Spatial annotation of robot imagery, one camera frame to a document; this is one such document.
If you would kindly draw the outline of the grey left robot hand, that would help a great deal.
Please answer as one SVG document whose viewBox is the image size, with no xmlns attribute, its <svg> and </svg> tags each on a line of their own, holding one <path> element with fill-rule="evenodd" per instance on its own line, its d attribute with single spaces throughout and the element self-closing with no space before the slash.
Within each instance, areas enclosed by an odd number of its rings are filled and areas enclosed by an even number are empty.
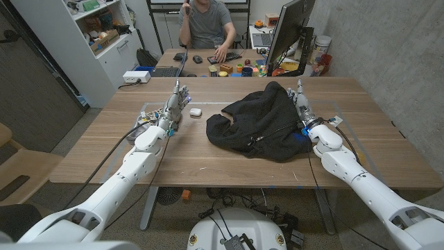
<svg viewBox="0 0 444 250">
<path fill-rule="evenodd" d="M 182 110 L 190 101 L 191 97 L 187 86 L 180 86 L 180 81 L 177 78 L 173 93 L 164 103 L 158 126 L 167 132 L 177 131 Z"/>
</svg>

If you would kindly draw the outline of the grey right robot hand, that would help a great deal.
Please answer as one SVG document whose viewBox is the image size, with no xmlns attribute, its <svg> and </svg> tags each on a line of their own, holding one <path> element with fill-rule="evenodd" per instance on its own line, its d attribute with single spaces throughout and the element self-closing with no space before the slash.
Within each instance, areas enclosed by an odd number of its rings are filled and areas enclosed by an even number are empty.
<svg viewBox="0 0 444 250">
<path fill-rule="evenodd" d="M 305 129 L 311 130 L 315 126 L 322 124 L 323 119 L 317 117 L 311 105 L 307 99 L 307 97 L 303 93 L 302 80 L 298 80 L 297 89 L 293 90 L 291 88 L 287 89 L 288 98 L 293 102 L 296 107 L 297 114 L 299 116 L 300 121 Z"/>
</svg>

